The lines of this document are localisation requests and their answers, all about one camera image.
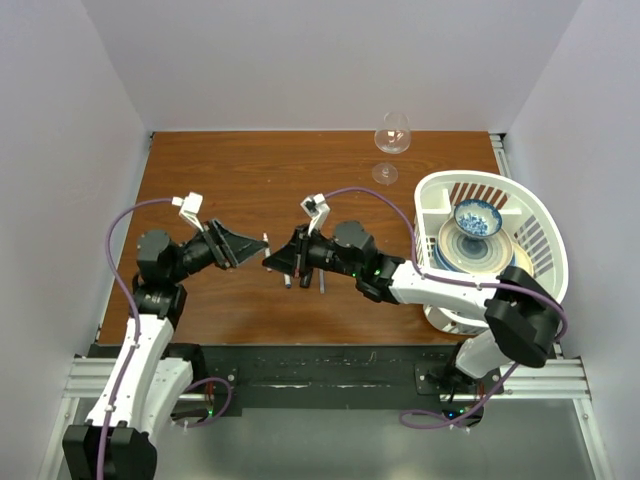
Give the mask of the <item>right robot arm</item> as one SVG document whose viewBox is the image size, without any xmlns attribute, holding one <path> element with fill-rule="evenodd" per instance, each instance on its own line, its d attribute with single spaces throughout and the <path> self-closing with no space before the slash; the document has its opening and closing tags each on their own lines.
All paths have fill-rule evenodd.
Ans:
<svg viewBox="0 0 640 480">
<path fill-rule="evenodd" d="M 299 225 L 263 265 L 291 277 L 312 270 L 352 277 L 376 303 L 430 305 L 483 318 L 487 331 L 461 342 L 431 375 L 459 393 L 508 363 L 544 367 L 562 320 L 559 304 L 521 268 L 508 267 L 488 283 L 422 274 L 408 260 L 379 250 L 357 221 L 338 224 L 331 237 Z"/>
</svg>

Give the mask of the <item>purple pen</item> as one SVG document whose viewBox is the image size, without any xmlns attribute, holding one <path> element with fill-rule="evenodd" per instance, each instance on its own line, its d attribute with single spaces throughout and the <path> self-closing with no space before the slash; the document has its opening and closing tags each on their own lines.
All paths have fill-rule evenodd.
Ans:
<svg viewBox="0 0 640 480">
<path fill-rule="evenodd" d="M 326 293 L 325 275 L 324 275 L 324 271 L 322 270 L 319 272 L 319 291 L 321 294 Z"/>
</svg>

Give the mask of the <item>white pen red tip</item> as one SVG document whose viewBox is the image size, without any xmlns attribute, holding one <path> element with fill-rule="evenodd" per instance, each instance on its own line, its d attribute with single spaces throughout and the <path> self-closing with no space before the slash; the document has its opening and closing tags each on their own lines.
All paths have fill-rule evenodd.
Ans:
<svg viewBox="0 0 640 480">
<path fill-rule="evenodd" d="M 265 260 L 271 255 L 271 249 L 270 249 L 270 243 L 269 243 L 269 237 L 268 234 L 266 232 L 263 232 L 263 237 L 262 237 L 264 243 L 265 243 L 265 249 L 264 249 L 264 257 Z M 267 272 L 271 273 L 273 270 L 265 265 L 263 265 L 266 269 Z"/>
</svg>

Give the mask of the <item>green highlighter pen black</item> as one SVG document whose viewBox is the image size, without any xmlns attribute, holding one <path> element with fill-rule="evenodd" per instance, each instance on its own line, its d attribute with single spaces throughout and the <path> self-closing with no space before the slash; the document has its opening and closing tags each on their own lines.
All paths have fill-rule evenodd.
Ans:
<svg viewBox="0 0 640 480">
<path fill-rule="evenodd" d="M 299 280 L 299 286 L 303 289 L 309 289 L 312 283 L 314 270 L 310 269 L 306 273 L 304 273 Z"/>
</svg>

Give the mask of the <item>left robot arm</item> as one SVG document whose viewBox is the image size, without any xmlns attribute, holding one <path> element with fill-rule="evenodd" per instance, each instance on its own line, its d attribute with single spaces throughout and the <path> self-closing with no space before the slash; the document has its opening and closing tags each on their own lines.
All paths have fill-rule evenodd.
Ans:
<svg viewBox="0 0 640 480">
<path fill-rule="evenodd" d="M 207 368 L 199 347 L 180 356 L 166 349 L 184 310 L 183 281 L 206 267 L 236 268 L 267 242 L 208 221 L 178 244 L 163 230 L 137 241 L 140 283 L 130 293 L 125 338 L 102 392 L 80 425 L 67 428 L 62 447 L 74 479 L 151 479 L 157 439 L 180 395 L 200 390 Z"/>
</svg>

